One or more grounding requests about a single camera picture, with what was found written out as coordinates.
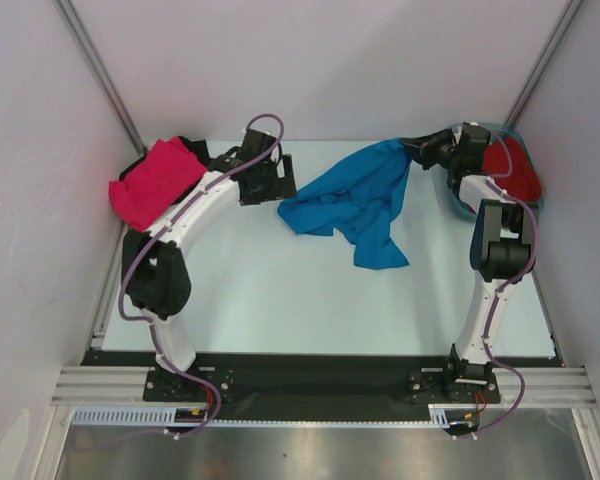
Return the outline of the blue t shirt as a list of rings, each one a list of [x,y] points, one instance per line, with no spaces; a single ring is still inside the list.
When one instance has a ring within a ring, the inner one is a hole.
[[[411,162],[399,139],[371,144],[282,201],[277,213],[297,235],[340,232],[354,247],[357,267],[407,267],[409,260],[392,239],[391,225],[403,208]]]

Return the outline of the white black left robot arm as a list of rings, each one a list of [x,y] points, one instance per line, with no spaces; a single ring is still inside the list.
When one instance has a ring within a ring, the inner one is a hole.
[[[127,322],[148,325],[156,363],[169,371],[166,387],[194,397],[200,374],[190,367],[194,342],[180,319],[192,293],[186,257],[207,228],[234,206],[254,206],[296,195],[292,156],[278,138],[249,128],[226,152],[204,155],[200,180],[148,230],[130,230],[123,242],[118,309]]]

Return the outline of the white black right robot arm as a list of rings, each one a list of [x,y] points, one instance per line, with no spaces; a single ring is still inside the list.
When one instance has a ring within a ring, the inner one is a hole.
[[[514,289],[535,265],[538,220],[536,207],[508,193],[484,169],[485,153],[496,139],[485,127],[464,123],[401,141],[423,169],[442,167],[454,198],[475,213],[469,249],[475,284],[467,318],[441,368],[409,374],[415,404],[499,399],[495,340]]]

